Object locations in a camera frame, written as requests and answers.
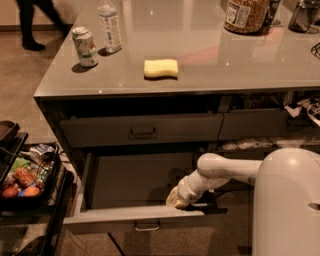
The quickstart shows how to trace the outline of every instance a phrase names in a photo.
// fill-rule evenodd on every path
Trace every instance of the gray floor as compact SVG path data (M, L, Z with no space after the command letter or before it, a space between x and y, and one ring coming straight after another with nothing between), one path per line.
M36 31L46 45L43 52L25 51L19 32L0 32L0 116L19 123L29 134L28 143L53 142L48 127L32 96L53 61L62 39L55 31ZM112 236L125 255L250 255L252 236L252 191L229 192L218 199L227 207L219 221L202 228L166 229L154 232L115 232ZM0 255L10 255L2 250ZM63 228L56 255L121 255L107 233L73 234Z

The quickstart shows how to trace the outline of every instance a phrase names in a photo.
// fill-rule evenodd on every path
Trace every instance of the cabinet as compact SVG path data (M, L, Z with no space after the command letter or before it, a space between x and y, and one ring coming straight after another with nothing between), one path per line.
M64 220L73 230L208 225L219 214L199 205L190 211L164 205L165 194L196 167L199 155L225 154L219 144L227 140L319 136L316 127L292 123L281 106L230 107L238 93L319 91L319 63L310 53L318 36L304 34L302 40L287 31L290 13L282 5L281 26L268 35L241 36L221 26L225 13L218 1L194 3L118 1L123 48L112 55L104 53L99 37L98 1L88 4L74 25L90 27L99 64L81 67L72 40L66 40L39 85L34 98L78 174ZM156 29L144 26L150 13L137 15L145 6L157 14ZM163 23L169 8L177 15ZM145 59L168 57L178 60L177 79L144 79ZM262 157L274 149L262 149Z

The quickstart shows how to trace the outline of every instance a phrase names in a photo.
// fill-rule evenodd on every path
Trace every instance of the gray countertop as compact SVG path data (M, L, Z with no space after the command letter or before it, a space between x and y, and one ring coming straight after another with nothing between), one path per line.
M267 35L243 36L224 29L226 3L219 0L113 2L119 10L123 49L99 54L99 64L85 69L70 33L35 97L320 88L320 59L310 52L320 41L320 27L306 34L288 30L292 10L284 4L275 18L280 24ZM74 26L89 28L101 53L97 6L94 0L83 7ZM177 59L178 79L145 80L144 60L164 58Z

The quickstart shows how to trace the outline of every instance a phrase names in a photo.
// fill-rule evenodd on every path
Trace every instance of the open drawer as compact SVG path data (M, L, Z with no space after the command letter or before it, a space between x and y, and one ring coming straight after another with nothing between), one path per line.
M76 232L150 231L208 225L225 209L165 205L171 189L193 171L191 153L124 156L88 154L72 216L64 224Z
M73 148L216 140L222 114L72 118L60 122Z

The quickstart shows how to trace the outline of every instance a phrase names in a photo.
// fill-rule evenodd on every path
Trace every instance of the drawer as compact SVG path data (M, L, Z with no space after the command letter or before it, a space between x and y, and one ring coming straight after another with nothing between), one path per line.
M279 109L237 110L224 114L219 140L244 137L320 136L307 120L289 121L289 113Z
M69 145L97 147L216 140L222 114L72 118L60 122Z
M76 232L208 225L207 218L221 214L206 214L196 204L192 211L165 205L180 178L193 171L192 162L191 153L100 157L90 153L73 214L64 224Z

